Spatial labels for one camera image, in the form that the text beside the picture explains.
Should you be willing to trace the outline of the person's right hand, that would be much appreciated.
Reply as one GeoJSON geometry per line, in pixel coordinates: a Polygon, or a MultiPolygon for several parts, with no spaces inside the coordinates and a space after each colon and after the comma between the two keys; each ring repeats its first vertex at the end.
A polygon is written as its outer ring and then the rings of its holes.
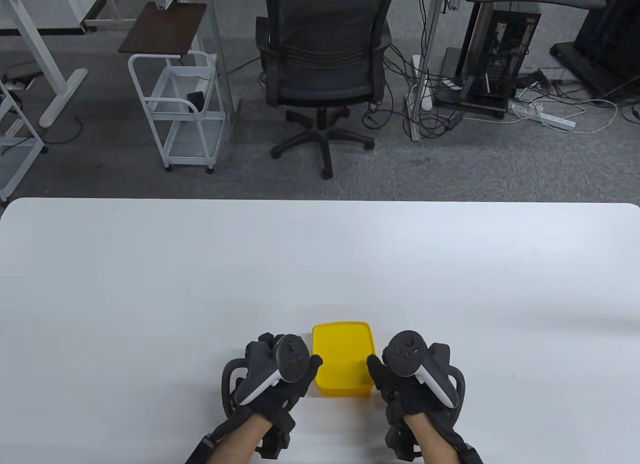
{"type": "Polygon", "coordinates": [[[451,365],[446,343],[427,345],[421,334],[406,330],[396,334],[366,366],[375,388],[386,402],[390,425],[409,415],[445,412],[455,424],[466,393],[464,375],[451,365]]]}

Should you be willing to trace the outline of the person's left hand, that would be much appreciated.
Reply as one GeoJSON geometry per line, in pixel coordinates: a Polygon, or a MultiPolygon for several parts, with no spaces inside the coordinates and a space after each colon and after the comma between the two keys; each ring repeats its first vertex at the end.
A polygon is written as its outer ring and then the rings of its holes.
{"type": "Polygon", "coordinates": [[[245,349],[245,377],[237,379],[232,399],[273,425],[290,418],[323,365],[297,334],[263,333],[245,349]]]}

